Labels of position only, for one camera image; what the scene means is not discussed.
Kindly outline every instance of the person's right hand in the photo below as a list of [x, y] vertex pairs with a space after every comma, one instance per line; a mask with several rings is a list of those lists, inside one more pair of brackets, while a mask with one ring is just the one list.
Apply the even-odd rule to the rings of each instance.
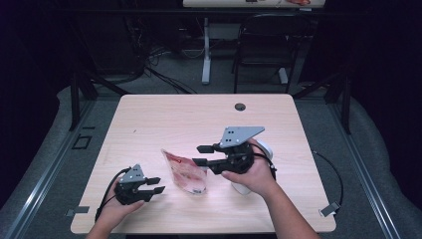
[[[249, 139], [249, 143], [258, 144], [252, 138]], [[259, 148], [253, 145], [252, 147], [255, 153], [263, 154]], [[251, 191], [266, 197], [274, 186], [278, 186], [278, 184], [271, 174], [267, 161], [259, 156], [255, 156], [254, 160], [254, 164], [246, 173], [238, 174], [231, 171], [223, 171], [221, 175], [232, 182], [243, 184]]]

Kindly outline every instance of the red and white package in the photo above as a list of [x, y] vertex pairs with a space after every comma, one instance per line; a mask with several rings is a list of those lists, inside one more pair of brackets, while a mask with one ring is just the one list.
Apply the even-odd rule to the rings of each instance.
[[161, 150], [171, 168], [173, 182], [185, 191], [201, 194], [206, 190], [207, 168], [201, 168], [186, 157]]

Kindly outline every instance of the gray carpet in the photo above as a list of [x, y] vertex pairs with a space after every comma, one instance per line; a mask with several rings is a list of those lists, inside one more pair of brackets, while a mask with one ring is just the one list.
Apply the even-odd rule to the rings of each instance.
[[[211, 84], [208, 86], [203, 86], [200, 82], [202, 57], [188, 59], [166, 54], [160, 57], [159, 64], [153, 68], [163, 75], [184, 82], [199, 94], [232, 93], [231, 59], [225, 57], [224, 54], [216, 53], [213, 56]], [[249, 76], [253, 74], [262, 76], [262, 73], [258, 72], [248, 73]], [[277, 80], [270, 77], [269, 82]], [[148, 75], [120, 86], [135, 94], [177, 93], [157, 78]], [[257, 88], [256, 86], [249, 89], [248, 86], [242, 87], [245, 87], [242, 91], [248, 93]], [[70, 147], [63, 154], [63, 164], [59, 166], [59, 173], [51, 186], [47, 188], [46, 197], [43, 198], [39, 208], [36, 208], [34, 217], [28, 220], [28, 226], [23, 227], [22, 233], [19, 234], [23, 238], [84, 237], [74, 235], [70, 231], [73, 218], [65, 216], [65, 213], [79, 204], [118, 103], [118, 96], [115, 93], [102, 86], [97, 86], [97, 88], [101, 96], [92, 105], [85, 102], [86, 116], [79, 129], [72, 133], [73, 141], [69, 143]], [[292, 93], [300, 89], [300, 86], [294, 84]], [[259, 90], [280, 91], [274, 86]], [[356, 173], [353, 154], [344, 140], [342, 129], [336, 123], [337, 117], [333, 115], [337, 112], [337, 106], [326, 105], [320, 97], [321, 94], [323, 90], [315, 92], [310, 98], [296, 101], [311, 148], [323, 154], [335, 165], [344, 183], [342, 207], [335, 217], [337, 227], [333, 232], [323, 233], [320, 236], [322, 238], [385, 238], [385, 233], [368, 200], [367, 192]], [[61, 108], [51, 131], [21, 183], [0, 212], [1, 238], [6, 237], [9, 228], [25, 205], [25, 201], [37, 185], [37, 181], [52, 160], [58, 156], [66, 139], [70, 138], [68, 133], [71, 119], [70, 90], [62, 91], [59, 98]], [[400, 193], [397, 183], [389, 172], [388, 153], [382, 138], [365, 110], [355, 101], [351, 104], [350, 128], [351, 139], [358, 148], [399, 235], [401, 238], [421, 238], [422, 213]], [[92, 137], [87, 149], [71, 149], [79, 133]], [[340, 193], [338, 178], [325, 160], [318, 156], [315, 156], [315, 159], [328, 200], [338, 201]], [[111, 238], [124, 238], [124, 236], [112, 235]]]

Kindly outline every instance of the hand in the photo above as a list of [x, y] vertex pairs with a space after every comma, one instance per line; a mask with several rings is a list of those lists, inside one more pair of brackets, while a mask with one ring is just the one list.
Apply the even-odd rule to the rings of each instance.
[[114, 193], [114, 189], [117, 186], [118, 181], [119, 178], [110, 188], [105, 200], [108, 201], [110, 199], [110, 201], [103, 207], [103, 211], [90, 234], [88, 235], [88, 238], [102, 238], [99, 235], [109, 234], [111, 230], [116, 227], [126, 215], [134, 212], [143, 205], [144, 201], [137, 201], [130, 205], [121, 205], [121, 203], [118, 202], [115, 198]]
[[[258, 144], [253, 138], [249, 139], [248, 142]], [[253, 145], [252, 147], [255, 153], [263, 154], [259, 148]], [[254, 158], [254, 164], [252, 164], [252, 167], [249, 168], [246, 173], [238, 174], [231, 171], [223, 171], [221, 175], [232, 182], [245, 185], [251, 191], [258, 193], [263, 197], [271, 192], [274, 186], [278, 186], [271, 174], [268, 163], [259, 156]]]

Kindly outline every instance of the chair seat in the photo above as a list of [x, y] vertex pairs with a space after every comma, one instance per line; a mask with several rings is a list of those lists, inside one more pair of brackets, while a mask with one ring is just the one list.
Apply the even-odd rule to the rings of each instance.
[[293, 57], [287, 41], [244, 42], [239, 49], [240, 64], [256, 67], [289, 67]]

